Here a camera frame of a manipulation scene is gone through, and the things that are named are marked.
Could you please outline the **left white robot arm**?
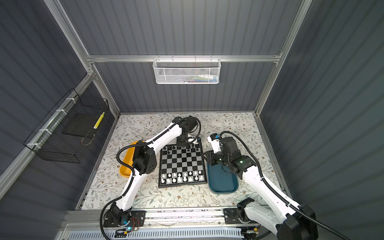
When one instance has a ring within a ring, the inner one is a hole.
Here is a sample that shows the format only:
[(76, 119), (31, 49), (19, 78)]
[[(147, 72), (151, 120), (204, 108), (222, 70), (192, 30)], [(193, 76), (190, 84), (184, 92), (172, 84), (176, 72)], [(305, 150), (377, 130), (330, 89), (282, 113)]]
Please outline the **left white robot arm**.
[[(153, 138), (146, 141), (138, 141), (135, 144), (131, 144), (121, 148), (117, 154), (116, 159), (122, 167), (126, 167), (131, 170), (126, 186), (123, 188), (121, 195), (111, 201), (109, 201), (102, 209), (100, 215), (100, 228), (102, 229), (106, 213), (109, 214), (109, 219), (114, 221), (116, 225), (127, 226), (131, 219), (131, 209), (133, 207), (135, 195), (140, 189), (142, 183), (147, 176), (152, 173), (157, 166), (156, 155), (158, 152), (174, 139), (181, 138), (187, 144), (189, 139), (195, 140), (200, 134), (190, 137), (189, 133), (198, 126), (202, 128), (201, 122), (198, 118), (188, 117), (176, 117), (172, 122), (161, 132), (155, 135)], [(127, 164), (121, 160), (120, 156), (124, 151), (133, 149), (133, 163)]]

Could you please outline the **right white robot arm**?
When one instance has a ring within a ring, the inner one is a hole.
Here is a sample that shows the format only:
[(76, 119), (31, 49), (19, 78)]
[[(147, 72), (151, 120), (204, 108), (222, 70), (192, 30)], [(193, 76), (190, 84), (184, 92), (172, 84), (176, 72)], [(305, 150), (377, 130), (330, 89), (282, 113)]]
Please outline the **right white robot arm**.
[(237, 205), (241, 222), (257, 222), (279, 240), (316, 240), (319, 237), (316, 224), (308, 220), (308, 217), (316, 217), (314, 211), (308, 206), (301, 207), (265, 177), (254, 157), (241, 154), (236, 140), (212, 134), (208, 142), (213, 149), (203, 154), (204, 160), (210, 166), (225, 166), (255, 189), (270, 207), (266, 209), (254, 199), (246, 198)]

